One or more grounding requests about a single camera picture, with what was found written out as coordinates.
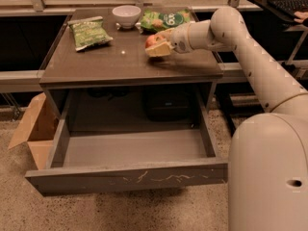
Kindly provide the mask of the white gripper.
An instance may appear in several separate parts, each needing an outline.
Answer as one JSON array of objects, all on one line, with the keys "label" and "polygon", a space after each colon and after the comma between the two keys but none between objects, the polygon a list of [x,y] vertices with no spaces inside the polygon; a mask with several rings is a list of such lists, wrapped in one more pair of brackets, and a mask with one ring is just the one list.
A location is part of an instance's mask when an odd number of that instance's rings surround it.
[{"label": "white gripper", "polygon": [[149,57],[163,57],[170,55],[172,50],[180,54],[191,52],[193,49],[189,41],[190,26],[190,23],[185,23],[174,29],[169,28],[158,32],[157,36],[164,40],[160,40],[146,47],[145,53]]}]

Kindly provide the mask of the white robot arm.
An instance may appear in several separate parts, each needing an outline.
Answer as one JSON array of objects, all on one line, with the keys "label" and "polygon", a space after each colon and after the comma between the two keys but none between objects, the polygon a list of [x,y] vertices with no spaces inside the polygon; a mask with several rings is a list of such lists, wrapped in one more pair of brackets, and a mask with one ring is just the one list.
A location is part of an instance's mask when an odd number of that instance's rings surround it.
[{"label": "white robot arm", "polygon": [[308,90],[223,7],[206,21],[151,36],[150,57],[231,51],[264,111],[245,120],[228,158],[229,231],[308,231]]}]

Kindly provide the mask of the person's hand on laptop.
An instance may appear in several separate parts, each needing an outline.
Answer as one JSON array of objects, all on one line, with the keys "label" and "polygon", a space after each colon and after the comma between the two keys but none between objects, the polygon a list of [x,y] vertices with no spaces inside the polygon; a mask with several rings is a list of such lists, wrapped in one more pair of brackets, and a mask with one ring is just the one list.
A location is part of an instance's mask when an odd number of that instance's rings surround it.
[{"label": "person's hand on laptop", "polygon": [[295,12],[295,22],[303,24],[308,21],[308,12]]}]

